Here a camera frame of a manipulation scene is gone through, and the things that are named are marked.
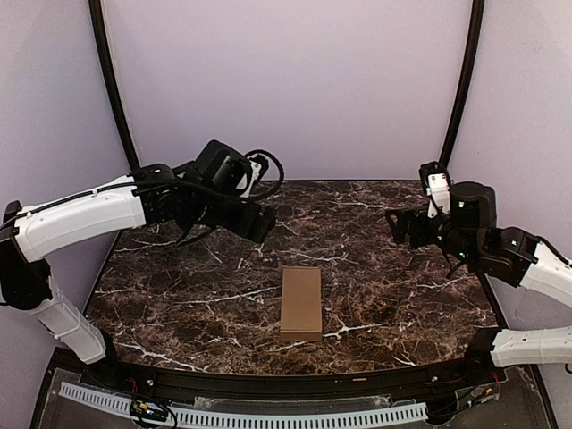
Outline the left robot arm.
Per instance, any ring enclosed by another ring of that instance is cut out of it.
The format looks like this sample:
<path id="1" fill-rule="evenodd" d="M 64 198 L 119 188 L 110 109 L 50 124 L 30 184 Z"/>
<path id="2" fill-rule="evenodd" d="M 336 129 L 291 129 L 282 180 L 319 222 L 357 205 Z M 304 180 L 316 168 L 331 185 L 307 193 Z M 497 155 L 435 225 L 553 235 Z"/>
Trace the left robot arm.
<path id="1" fill-rule="evenodd" d="M 114 360 L 114 345 L 64 296 L 46 256 L 103 234 L 173 222 L 177 243 L 189 245 L 196 225 L 223 228 L 262 243 L 275 212 L 262 205 L 281 187 L 253 188 L 278 159 L 263 149 L 242 154 L 209 141 L 198 157 L 177 167 L 151 164 L 99 187 L 35 206 L 7 205 L 1 225 L 1 296 L 8 307 L 35 316 L 88 366 Z"/>

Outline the brown cardboard box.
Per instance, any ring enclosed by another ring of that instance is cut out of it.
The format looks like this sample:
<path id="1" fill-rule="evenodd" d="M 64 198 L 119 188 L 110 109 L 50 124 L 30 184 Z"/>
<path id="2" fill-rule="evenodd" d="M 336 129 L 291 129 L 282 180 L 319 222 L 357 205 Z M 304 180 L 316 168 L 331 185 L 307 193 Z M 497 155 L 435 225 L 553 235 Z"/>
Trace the brown cardboard box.
<path id="1" fill-rule="evenodd" d="M 317 267 L 282 269 L 280 341 L 322 340 L 321 286 L 321 270 Z"/>

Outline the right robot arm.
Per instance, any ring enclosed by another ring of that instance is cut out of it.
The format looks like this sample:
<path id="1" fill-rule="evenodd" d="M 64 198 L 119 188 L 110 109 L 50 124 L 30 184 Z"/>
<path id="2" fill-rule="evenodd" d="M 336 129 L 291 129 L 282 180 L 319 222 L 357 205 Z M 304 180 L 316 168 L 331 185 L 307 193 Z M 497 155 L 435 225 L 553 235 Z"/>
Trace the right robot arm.
<path id="1" fill-rule="evenodd" d="M 474 181 L 449 184 L 445 175 L 434 174 L 426 193 L 426 208 L 386 211 L 396 243 L 412 248 L 435 245 L 470 272 L 571 304 L 570 260 L 543 237 L 518 227 L 497 227 L 493 188 Z M 495 367 L 568 365 L 571 329 L 483 328 L 469 343 L 466 355 Z"/>

